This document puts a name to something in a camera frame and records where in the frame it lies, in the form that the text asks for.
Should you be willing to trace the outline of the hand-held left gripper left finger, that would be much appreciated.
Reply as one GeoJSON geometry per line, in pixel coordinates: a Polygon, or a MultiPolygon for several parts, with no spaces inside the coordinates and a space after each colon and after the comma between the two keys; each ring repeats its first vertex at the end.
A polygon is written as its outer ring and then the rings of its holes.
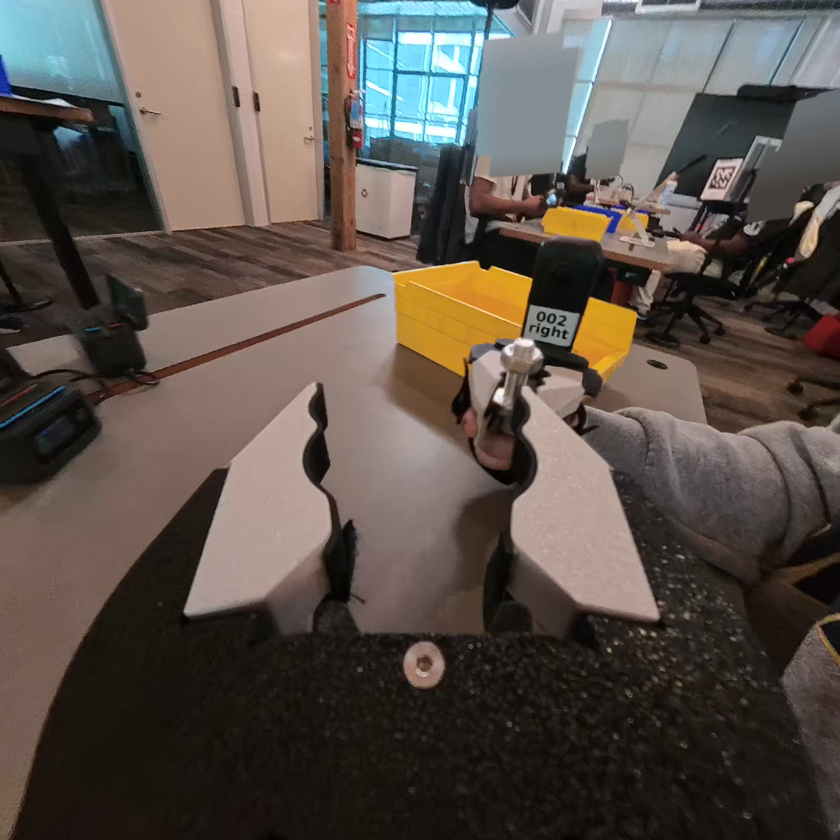
{"type": "Polygon", "coordinates": [[[313,382],[231,460],[184,604],[188,622],[264,613],[310,634],[350,598],[354,562],[333,495],[323,386],[313,382]]]}

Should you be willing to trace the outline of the large yellow plastic bin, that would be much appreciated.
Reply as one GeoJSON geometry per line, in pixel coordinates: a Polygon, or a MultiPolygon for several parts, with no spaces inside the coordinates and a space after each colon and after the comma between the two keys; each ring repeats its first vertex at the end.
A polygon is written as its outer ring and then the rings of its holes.
{"type": "MultiPolygon", "coordinates": [[[[459,375],[472,346],[520,335],[532,285],[476,261],[400,271],[393,279],[398,344],[459,375]]],[[[629,354],[636,322],[631,310],[591,298],[573,352],[607,381],[629,354]]]]}

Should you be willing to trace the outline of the wooden desk with black legs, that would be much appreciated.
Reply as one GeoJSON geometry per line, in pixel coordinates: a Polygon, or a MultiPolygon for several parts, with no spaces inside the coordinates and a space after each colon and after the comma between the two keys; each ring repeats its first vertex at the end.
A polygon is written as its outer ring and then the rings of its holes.
{"type": "Polygon", "coordinates": [[[51,189],[42,139],[65,123],[93,124],[85,108],[54,102],[1,97],[1,159],[18,169],[37,217],[47,234],[70,288],[84,310],[95,308],[100,298],[60,214],[51,189]]]}

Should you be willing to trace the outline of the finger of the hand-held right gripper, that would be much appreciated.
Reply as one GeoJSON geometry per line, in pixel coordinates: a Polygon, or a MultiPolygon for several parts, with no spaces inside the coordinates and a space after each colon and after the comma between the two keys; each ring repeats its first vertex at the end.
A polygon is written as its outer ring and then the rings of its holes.
{"type": "Polygon", "coordinates": [[[547,412],[564,422],[580,422],[584,398],[583,372],[579,370],[544,367],[525,384],[529,422],[547,412]]]}
{"type": "Polygon", "coordinates": [[[469,352],[469,401],[478,415],[479,428],[510,424],[512,399],[506,399],[507,377],[500,351],[469,352]]]}

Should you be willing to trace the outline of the silver metal bolt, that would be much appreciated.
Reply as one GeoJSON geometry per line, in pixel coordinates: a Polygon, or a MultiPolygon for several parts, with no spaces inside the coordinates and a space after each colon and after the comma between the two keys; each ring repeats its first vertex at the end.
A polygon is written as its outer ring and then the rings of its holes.
{"type": "Polygon", "coordinates": [[[479,435],[513,436],[518,428],[516,413],[522,391],[539,383],[543,353],[532,339],[518,338],[498,351],[498,375],[481,415],[479,435]]]}

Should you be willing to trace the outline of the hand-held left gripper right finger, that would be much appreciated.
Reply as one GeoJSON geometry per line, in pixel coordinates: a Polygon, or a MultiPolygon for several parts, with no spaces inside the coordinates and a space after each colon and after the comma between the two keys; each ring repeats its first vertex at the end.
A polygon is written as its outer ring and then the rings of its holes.
{"type": "Polygon", "coordinates": [[[536,394],[517,407],[509,524],[485,576],[485,630],[575,637],[589,617],[659,624],[612,472],[536,394]]]}

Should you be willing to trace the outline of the large glass window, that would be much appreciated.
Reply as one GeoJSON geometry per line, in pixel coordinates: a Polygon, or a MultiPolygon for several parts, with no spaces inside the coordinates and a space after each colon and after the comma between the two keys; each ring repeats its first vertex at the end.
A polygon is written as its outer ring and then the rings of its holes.
{"type": "Polygon", "coordinates": [[[359,24],[366,139],[463,144],[478,88],[480,21],[378,14],[359,24]]]}

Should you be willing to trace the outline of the grey work table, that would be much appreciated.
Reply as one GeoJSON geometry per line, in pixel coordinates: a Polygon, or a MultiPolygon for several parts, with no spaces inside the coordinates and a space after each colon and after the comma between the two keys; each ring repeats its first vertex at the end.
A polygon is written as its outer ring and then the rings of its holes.
{"type": "MultiPolygon", "coordinates": [[[[556,238],[551,234],[546,234],[540,228],[524,223],[502,223],[500,234],[506,238],[515,238],[537,245],[556,238]]],[[[628,266],[667,273],[674,265],[667,244],[662,238],[653,238],[653,244],[647,246],[636,240],[624,242],[618,234],[604,234],[601,238],[601,247],[606,259],[628,266]]]]}

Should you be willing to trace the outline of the black office chair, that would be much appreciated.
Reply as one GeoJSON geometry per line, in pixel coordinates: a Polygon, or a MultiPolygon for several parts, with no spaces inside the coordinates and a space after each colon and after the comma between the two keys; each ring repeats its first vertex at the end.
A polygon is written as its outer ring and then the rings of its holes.
{"type": "MultiPolygon", "coordinates": [[[[740,216],[735,216],[719,226],[734,219],[738,219],[741,224],[746,224],[740,216]]],[[[704,298],[735,301],[742,297],[750,281],[756,276],[761,265],[766,262],[769,254],[777,246],[780,236],[789,226],[787,219],[767,222],[770,222],[771,226],[763,232],[758,244],[753,245],[750,251],[741,257],[725,259],[720,278],[708,276],[705,269],[701,269],[696,275],[670,272],[665,274],[668,280],[665,297],[662,301],[655,303],[646,316],[646,322],[652,325],[652,328],[645,333],[646,341],[659,347],[677,349],[679,339],[676,337],[675,330],[678,322],[684,318],[693,321],[698,327],[701,343],[711,341],[707,324],[714,327],[716,335],[724,334],[725,328],[722,322],[703,311],[698,302],[704,298]]],[[[719,226],[704,228],[697,232],[706,233],[719,226]]]]}

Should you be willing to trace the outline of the person's right hand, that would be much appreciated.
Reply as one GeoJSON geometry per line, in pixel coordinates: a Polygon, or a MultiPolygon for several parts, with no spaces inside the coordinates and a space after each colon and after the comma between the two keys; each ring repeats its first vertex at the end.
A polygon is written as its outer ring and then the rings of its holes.
{"type": "Polygon", "coordinates": [[[474,408],[468,408],[461,420],[469,450],[477,464],[499,482],[509,482],[516,439],[506,434],[482,433],[474,408]]]}

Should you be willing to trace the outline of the white recycling bin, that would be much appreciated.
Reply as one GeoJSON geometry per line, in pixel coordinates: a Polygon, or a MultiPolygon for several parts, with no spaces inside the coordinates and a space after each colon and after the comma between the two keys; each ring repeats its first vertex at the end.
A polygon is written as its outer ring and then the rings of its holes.
{"type": "Polygon", "coordinates": [[[355,225],[359,233],[394,240],[410,237],[418,169],[357,159],[355,225]]]}

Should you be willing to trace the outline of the dark hanging jacket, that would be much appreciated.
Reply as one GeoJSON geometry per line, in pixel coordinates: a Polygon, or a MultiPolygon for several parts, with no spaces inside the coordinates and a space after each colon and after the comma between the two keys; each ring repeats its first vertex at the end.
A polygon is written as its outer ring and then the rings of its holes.
{"type": "Polygon", "coordinates": [[[441,148],[416,251],[416,259],[426,266],[459,263],[469,256],[465,178],[470,152],[470,147],[456,144],[441,148]]]}

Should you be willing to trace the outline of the black battery charger dock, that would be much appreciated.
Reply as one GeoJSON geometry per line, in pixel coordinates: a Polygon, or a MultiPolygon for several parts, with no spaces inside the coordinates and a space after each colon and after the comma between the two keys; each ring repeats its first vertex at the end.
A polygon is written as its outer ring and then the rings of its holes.
{"type": "Polygon", "coordinates": [[[104,379],[131,379],[146,373],[139,334],[149,327],[142,290],[106,275],[108,304],[83,312],[72,328],[82,355],[104,379]]]}

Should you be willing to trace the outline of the black charger case with display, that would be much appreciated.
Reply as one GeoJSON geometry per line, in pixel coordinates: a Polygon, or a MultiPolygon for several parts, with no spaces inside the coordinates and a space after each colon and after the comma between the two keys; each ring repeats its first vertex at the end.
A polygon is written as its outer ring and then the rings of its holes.
{"type": "Polygon", "coordinates": [[[38,379],[2,381],[1,484],[54,476],[101,433],[94,406],[74,385],[38,379]]]}

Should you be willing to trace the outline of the black partition panel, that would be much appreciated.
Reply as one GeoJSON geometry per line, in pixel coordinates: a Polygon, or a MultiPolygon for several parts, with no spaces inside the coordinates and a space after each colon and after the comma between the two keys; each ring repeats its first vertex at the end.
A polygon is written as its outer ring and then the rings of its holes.
{"type": "Polygon", "coordinates": [[[713,165],[744,158],[757,136],[781,139],[797,97],[792,87],[744,85],[694,97],[659,178],[678,173],[677,193],[698,198],[713,165]]]}

